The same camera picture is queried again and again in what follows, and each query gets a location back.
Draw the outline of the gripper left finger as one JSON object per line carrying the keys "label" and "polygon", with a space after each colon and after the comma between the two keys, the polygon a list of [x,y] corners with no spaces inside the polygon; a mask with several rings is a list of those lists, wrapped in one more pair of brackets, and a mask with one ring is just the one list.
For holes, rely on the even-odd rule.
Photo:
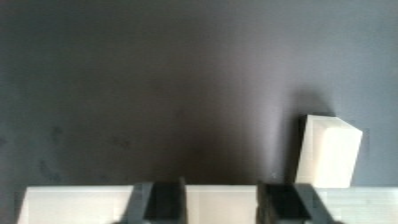
{"label": "gripper left finger", "polygon": [[133,185],[121,224],[188,224],[183,178]]}

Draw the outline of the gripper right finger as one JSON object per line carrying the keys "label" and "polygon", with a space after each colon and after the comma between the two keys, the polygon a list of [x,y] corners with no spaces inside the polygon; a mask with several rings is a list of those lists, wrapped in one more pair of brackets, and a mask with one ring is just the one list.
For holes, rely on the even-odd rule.
{"label": "gripper right finger", "polygon": [[309,184],[258,183],[256,224],[332,224],[332,216]]}

